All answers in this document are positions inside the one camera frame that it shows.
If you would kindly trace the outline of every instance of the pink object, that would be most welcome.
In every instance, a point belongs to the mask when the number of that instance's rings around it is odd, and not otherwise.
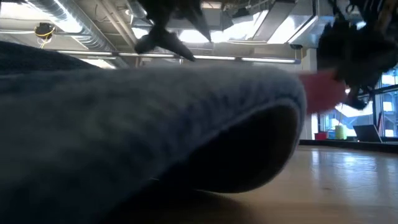
[[[300,75],[307,94],[307,114],[331,110],[345,100],[346,85],[334,80],[334,77],[334,70]]]

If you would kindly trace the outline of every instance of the metal duct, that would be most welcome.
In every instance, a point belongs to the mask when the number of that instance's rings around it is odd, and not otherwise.
[[[73,37],[88,50],[117,51],[94,22],[81,10],[73,0],[26,0],[32,7],[46,13],[49,19],[68,33],[80,33],[88,36]],[[115,67],[128,67],[121,58],[107,61]]]
[[[203,9],[203,15],[206,18],[210,30],[224,30],[233,25],[232,18],[226,15],[226,12],[221,9]],[[150,26],[147,22],[141,19],[134,20],[133,27],[145,29]],[[172,19],[167,24],[169,29],[195,29],[194,26],[186,19]]]
[[[296,6],[297,0],[275,0],[253,40],[268,41]]]
[[[130,13],[136,18],[143,19],[147,15],[137,0],[127,0],[127,7],[129,8]]]

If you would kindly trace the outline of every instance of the red object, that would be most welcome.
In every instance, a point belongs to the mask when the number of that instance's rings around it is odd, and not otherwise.
[[[328,139],[328,133],[326,132],[315,133],[315,140],[326,140],[326,139]]]

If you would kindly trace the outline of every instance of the glass window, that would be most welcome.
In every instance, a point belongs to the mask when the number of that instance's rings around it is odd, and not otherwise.
[[[382,124],[385,137],[398,137],[398,91],[382,94]]]
[[[398,68],[393,68],[381,76],[381,88],[398,84]]]
[[[335,109],[322,114],[320,121],[321,130],[329,132],[330,139],[334,138],[337,125],[346,127],[347,136],[356,136],[353,126],[373,124],[373,101],[369,101],[368,106],[362,111],[339,104],[335,106]]]

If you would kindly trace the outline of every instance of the laptop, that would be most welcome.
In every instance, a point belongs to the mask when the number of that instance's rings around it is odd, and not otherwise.
[[[356,137],[360,142],[382,143],[379,133],[374,124],[353,126]]]

